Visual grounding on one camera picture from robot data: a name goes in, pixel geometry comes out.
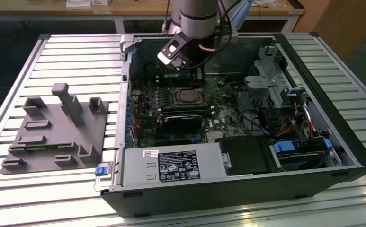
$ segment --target aluminum extrusion table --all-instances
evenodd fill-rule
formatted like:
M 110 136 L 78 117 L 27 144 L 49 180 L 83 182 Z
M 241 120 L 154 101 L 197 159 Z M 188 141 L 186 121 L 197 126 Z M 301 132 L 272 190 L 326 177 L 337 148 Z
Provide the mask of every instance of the aluminum extrusion table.
M 366 147 L 366 87 L 321 38 L 308 33 L 286 34 L 286 38 Z M 119 34 L 51 35 L 38 40 L 0 108 L 0 164 L 26 115 L 26 98 L 42 96 L 46 103 L 59 103 L 50 93 L 59 82 L 69 83 L 81 102 L 93 96 L 110 102 L 103 162 L 113 160 L 119 40 Z M 110 178 L 97 182 L 94 172 L 90 168 L 0 174 L 0 226 L 366 226 L 366 176 L 312 198 L 123 219 L 97 191 L 110 185 Z

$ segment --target blue latch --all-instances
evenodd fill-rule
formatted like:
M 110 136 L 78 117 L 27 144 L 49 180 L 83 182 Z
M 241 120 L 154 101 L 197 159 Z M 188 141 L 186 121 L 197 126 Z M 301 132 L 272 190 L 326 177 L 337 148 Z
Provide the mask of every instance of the blue latch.
M 278 141 L 273 145 L 276 153 L 286 152 L 286 151 L 296 151 L 296 147 L 292 141 Z
M 332 142 L 329 139 L 325 139 L 325 145 L 328 147 L 328 150 L 330 150 L 333 148 Z
M 95 168 L 95 176 L 107 176 L 109 175 L 109 167 L 99 166 Z

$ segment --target warning label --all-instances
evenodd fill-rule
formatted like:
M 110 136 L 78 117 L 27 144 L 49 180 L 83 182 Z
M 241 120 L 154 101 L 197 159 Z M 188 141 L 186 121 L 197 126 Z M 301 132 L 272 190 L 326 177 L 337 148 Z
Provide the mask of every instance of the warning label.
M 181 151 L 159 153 L 159 180 L 162 182 L 201 179 L 197 153 Z

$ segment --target cpu socket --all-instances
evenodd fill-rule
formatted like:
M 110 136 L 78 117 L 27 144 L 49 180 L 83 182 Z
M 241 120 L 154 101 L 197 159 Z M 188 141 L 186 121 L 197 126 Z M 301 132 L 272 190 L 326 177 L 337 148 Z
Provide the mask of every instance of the cpu socket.
M 204 90 L 190 88 L 177 88 L 176 91 L 176 105 L 204 105 Z

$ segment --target wooden cabinet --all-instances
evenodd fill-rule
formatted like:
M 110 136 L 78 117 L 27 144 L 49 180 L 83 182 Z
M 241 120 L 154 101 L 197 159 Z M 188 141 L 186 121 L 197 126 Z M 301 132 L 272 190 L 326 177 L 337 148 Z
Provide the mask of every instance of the wooden cabinet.
M 294 32 L 318 32 L 348 60 L 366 38 L 366 0 L 298 0 L 306 8 Z

